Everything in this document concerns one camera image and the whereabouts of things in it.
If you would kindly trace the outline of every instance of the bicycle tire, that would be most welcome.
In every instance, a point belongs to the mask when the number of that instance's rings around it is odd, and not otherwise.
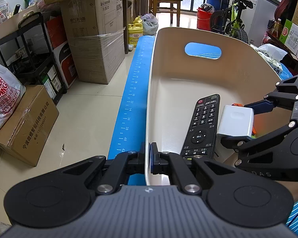
[[[247,36],[246,31],[243,29],[237,29],[235,31],[233,37],[248,44],[248,36]]]
[[[223,10],[218,10],[218,11],[215,11],[212,13],[211,18],[210,18],[210,29],[212,32],[214,32],[213,26],[218,26],[217,22],[220,22],[220,20],[222,19],[223,13],[224,13]]]

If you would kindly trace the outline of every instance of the remote control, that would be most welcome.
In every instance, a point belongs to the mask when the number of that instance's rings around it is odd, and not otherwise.
[[[197,101],[180,154],[184,159],[192,158],[194,155],[213,158],[219,107],[218,94]]]

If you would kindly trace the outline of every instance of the red logo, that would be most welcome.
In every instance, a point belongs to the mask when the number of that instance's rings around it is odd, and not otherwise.
[[[8,83],[5,82],[4,79],[0,77],[0,98],[2,98],[7,94],[8,89],[9,89]]]
[[[284,27],[283,36],[287,36],[287,34],[288,34],[288,28]]]

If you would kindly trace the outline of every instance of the tiled floor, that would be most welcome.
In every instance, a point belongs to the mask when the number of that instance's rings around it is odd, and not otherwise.
[[[170,14],[157,14],[159,28],[170,26]],[[180,27],[196,28],[195,16],[182,14]],[[134,51],[126,55],[108,85],[76,81],[63,95],[59,117],[48,137],[37,167],[0,155],[0,221],[9,223],[3,208],[5,193],[25,179],[70,165],[94,155],[108,155],[111,136]]]

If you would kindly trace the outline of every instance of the bicycle seat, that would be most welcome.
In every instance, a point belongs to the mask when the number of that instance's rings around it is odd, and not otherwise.
[[[246,7],[253,9],[253,3],[250,0],[234,0],[234,3],[242,2]]]

